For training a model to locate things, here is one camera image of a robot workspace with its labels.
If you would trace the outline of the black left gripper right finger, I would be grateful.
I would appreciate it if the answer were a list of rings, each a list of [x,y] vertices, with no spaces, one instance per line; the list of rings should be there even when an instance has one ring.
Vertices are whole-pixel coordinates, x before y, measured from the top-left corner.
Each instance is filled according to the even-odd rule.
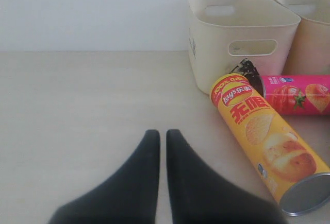
[[[167,131],[166,148],[173,223],[285,223],[275,205],[209,167],[180,130]]]

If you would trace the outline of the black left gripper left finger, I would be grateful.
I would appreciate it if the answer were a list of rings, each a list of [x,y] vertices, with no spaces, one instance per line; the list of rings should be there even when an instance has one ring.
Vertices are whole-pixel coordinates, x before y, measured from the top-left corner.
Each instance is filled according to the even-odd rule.
[[[127,161],[107,180],[59,207],[50,223],[155,223],[160,134],[147,130]]]

